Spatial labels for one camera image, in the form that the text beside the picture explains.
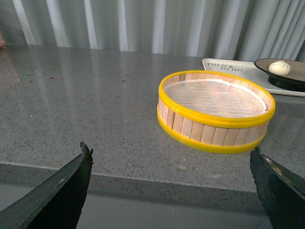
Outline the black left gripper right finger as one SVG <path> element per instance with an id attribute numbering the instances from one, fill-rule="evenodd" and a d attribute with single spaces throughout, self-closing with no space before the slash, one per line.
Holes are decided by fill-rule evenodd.
<path id="1" fill-rule="evenodd" d="M 262 154 L 250 153 L 256 192 L 274 229 L 305 227 L 305 179 Z"/>

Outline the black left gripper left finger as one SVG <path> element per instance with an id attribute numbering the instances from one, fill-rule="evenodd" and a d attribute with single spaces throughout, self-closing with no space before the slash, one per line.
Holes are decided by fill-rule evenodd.
<path id="1" fill-rule="evenodd" d="M 2 229 L 75 229 L 87 196 L 93 150 L 81 153 L 30 193 L 1 211 Z"/>

